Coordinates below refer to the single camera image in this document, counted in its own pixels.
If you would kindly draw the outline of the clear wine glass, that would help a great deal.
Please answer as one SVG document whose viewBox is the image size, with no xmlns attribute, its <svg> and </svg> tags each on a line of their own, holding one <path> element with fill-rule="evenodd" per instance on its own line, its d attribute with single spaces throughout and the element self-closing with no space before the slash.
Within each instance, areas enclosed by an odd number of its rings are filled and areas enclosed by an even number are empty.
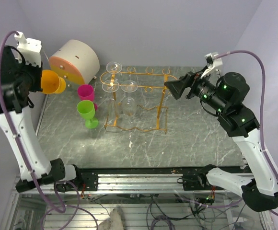
<svg viewBox="0 0 278 230">
<path fill-rule="evenodd" d="M 121 85 L 125 98 L 122 100 L 122 111 L 124 115 L 133 116 L 137 110 L 137 103 L 131 96 L 138 89 L 138 84 L 133 80 L 126 80 Z"/>
<path fill-rule="evenodd" d="M 102 89 L 106 93 L 110 94 L 110 100 L 108 104 L 108 117 L 110 120 L 115 120 L 120 115 L 118 103 L 116 101 L 116 92 L 119 89 L 119 83 L 115 80 L 106 80 L 102 84 Z"/>
<path fill-rule="evenodd" d="M 109 62 L 107 65 L 106 65 L 106 70 L 108 73 L 111 73 L 111 74 L 117 74 L 117 73 L 120 73 L 122 71 L 122 68 L 123 66 L 118 63 L 118 62 Z"/>
</svg>

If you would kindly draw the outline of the orange plastic goblet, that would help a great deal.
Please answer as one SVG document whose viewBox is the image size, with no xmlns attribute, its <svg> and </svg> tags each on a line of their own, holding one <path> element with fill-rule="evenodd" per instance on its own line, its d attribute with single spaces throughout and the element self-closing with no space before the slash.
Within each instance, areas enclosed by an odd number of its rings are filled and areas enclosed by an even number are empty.
<svg viewBox="0 0 278 230">
<path fill-rule="evenodd" d="M 41 88 L 44 94 L 59 94 L 66 89 L 65 80 L 52 70 L 43 70 L 41 77 Z"/>
</svg>

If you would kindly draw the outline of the green plastic goblet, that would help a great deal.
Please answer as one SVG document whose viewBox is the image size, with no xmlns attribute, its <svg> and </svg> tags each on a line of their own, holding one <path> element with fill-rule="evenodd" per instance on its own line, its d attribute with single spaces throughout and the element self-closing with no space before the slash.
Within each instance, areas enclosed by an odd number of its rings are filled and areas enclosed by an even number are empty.
<svg viewBox="0 0 278 230">
<path fill-rule="evenodd" d="M 85 126 L 88 129 L 94 129 L 98 126 L 98 119 L 95 117 L 95 107 L 92 101 L 80 101 L 77 104 L 77 112 L 85 120 Z"/>
</svg>

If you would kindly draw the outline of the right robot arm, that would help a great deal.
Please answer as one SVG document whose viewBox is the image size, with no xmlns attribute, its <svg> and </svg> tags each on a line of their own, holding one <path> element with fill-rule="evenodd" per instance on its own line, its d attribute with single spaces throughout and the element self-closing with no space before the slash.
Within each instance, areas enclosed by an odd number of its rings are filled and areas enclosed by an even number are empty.
<svg viewBox="0 0 278 230">
<path fill-rule="evenodd" d="M 164 85 L 176 100 L 190 88 L 187 99 L 198 97 L 200 102 L 213 108 L 220 126 L 237 144 L 253 174 L 252 179 L 244 178 L 210 164 L 198 173 L 198 186 L 204 190 L 211 186 L 228 190 L 240 196 L 256 212 L 276 209 L 278 182 L 264 156 L 260 124 L 254 113 L 243 105 L 250 90 L 245 78 L 239 73 L 228 72 L 213 85 L 208 77 L 201 77 L 200 72 L 189 72 Z"/>
</svg>

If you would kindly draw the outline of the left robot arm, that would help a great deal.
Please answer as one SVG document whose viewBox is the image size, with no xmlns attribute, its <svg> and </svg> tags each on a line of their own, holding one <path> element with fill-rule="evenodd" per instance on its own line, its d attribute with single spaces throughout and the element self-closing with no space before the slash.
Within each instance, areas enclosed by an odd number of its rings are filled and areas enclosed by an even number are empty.
<svg viewBox="0 0 278 230">
<path fill-rule="evenodd" d="M 30 92 L 41 92 L 43 63 L 20 47 L 0 49 L 0 127 L 7 137 L 20 169 L 15 188 L 26 192 L 37 185 L 66 181 L 72 190 L 83 186 L 76 165 L 57 158 L 48 160 L 35 134 L 31 119 L 34 104 Z"/>
</svg>

